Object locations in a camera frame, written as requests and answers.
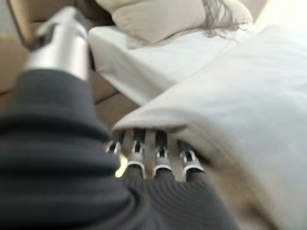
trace white fabric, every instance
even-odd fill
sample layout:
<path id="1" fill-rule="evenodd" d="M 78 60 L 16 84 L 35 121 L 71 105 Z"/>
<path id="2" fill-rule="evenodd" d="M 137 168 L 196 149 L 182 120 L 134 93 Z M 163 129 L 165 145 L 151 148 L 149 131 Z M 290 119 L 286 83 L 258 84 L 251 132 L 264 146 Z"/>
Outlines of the white fabric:
<path id="1" fill-rule="evenodd" d="M 228 38 L 186 34 L 165 46 L 130 50 L 114 26 L 93 28 L 89 42 L 98 73 L 139 105 L 195 74 L 230 48 L 254 35 L 252 27 L 228 32 Z"/>
<path id="2" fill-rule="evenodd" d="M 213 163 L 213 177 L 235 191 L 230 197 L 219 189 L 227 203 L 258 209 L 278 229 L 306 229 L 306 41 L 307 34 L 269 27 L 127 115 L 115 130 L 168 130 Z"/>

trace mattress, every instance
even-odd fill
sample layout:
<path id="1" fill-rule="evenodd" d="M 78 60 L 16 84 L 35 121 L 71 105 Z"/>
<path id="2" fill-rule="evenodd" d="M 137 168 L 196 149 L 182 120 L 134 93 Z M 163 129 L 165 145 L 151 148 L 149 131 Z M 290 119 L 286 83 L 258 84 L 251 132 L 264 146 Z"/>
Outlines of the mattress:
<path id="1" fill-rule="evenodd" d="M 164 46 L 128 49 L 123 32 L 102 26 L 90 30 L 89 43 L 96 71 L 142 106 L 255 33 L 250 26 L 215 37 L 197 31 Z"/>

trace ribbed knit fabric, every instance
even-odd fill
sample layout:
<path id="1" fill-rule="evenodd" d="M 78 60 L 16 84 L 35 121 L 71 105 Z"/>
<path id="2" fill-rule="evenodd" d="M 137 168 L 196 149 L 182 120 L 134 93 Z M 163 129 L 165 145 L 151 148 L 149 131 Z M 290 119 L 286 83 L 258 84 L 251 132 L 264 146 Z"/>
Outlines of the ribbed knit fabric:
<path id="1" fill-rule="evenodd" d="M 0 229 L 236 229 L 203 181 L 135 172 L 118 181 L 108 137 L 86 83 L 53 70 L 24 74 L 0 118 Z"/>

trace robotic finger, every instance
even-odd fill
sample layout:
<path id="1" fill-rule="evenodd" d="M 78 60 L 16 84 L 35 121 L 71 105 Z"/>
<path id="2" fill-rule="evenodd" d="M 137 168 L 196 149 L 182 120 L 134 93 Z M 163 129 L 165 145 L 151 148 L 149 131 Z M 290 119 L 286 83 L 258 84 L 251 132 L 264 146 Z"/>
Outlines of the robotic finger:
<path id="1" fill-rule="evenodd" d="M 172 167 L 169 160 L 169 149 L 167 145 L 167 134 L 164 131 L 157 130 L 155 134 L 155 165 L 153 175 L 155 179 L 174 180 Z"/>
<path id="2" fill-rule="evenodd" d="M 205 169 L 201 165 L 195 154 L 195 150 L 186 142 L 179 141 L 178 148 L 180 153 L 180 162 L 183 167 L 184 177 L 188 182 L 198 179 L 203 179 Z"/>

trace bed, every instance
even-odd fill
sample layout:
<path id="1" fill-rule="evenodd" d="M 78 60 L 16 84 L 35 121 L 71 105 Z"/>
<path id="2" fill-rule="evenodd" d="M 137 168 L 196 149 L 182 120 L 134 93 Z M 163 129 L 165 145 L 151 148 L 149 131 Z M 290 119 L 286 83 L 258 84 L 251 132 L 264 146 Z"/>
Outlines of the bed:
<path id="1" fill-rule="evenodd" d="M 196 31 L 164 46 L 129 49 L 126 35 L 117 27 L 101 26 L 90 30 L 89 43 L 96 71 L 144 105 L 255 33 L 251 25 L 214 37 Z"/>

